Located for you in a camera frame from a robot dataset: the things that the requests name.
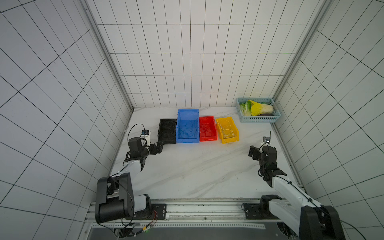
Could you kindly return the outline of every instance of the metal base plate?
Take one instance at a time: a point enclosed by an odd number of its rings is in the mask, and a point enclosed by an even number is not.
[[[167,213],[167,205],[166,204],[152,204],[152,211],[157,211],[158,220],[164,220],[166,218]],[[155,217],[155,213],[152,212],[151,215],[147,218],[141,218],[137,215],[133,216],[133,220],[152,220]]]
[[[244,204],[245,218],[249,220],[279,219],[274,215],[262,216],[259,213],[259,204]]]

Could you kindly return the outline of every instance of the cabbage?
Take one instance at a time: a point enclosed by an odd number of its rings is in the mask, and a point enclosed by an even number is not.
[[[251,115],[252,116],[258,116],[258,115],[264,114],[264,113],[268,113],[268,114],[273,113],[273,107],[271,105],[257,103],[257,102],[252,101],[252,100],[248,100],[247,102],[250,102],[252,104],[252,106],[251,106]]]
[[[243,114],[243,116],[252,116],[251,107],[252,107],[252,104],[250,101],[247,101],[246,103],[240,103],[240,111]]]

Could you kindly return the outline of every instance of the yellow vegetable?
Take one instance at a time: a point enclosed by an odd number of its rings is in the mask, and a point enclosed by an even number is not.
[[[252,116],[258,116],[264,113],[273,113],[273,107],[271,105],[257,103],[252,100],[248,100],[248,101],[250,101],[252,104],[252,107],[251,107]]]

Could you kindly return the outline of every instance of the red wire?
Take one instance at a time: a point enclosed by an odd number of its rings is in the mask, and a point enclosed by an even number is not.
[[[157,220],[159,218],[159,215],[158,215],[157,211],[154,210],[154,212],[155,212],[155,217],[157,217],[157,218],[156,218],[156,222],[153,225],[155,225],[157,223]]]
[[[154,220],[155,220],[155,218],[156,218],[156,211],[155,211],[155,210],[153,210],[152,212],[155,212],[155,215],[153,216],[153,219],[152,219],[152,221],[151,221],[149,224],[153,223],[153,221],[154,221]]]

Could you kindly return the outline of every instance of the black plastic bin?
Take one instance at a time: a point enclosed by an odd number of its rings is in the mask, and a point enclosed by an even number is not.
[[[176,123],[176,119],[160,119],[158,141],[164,141],[164,144],[176,144]]]

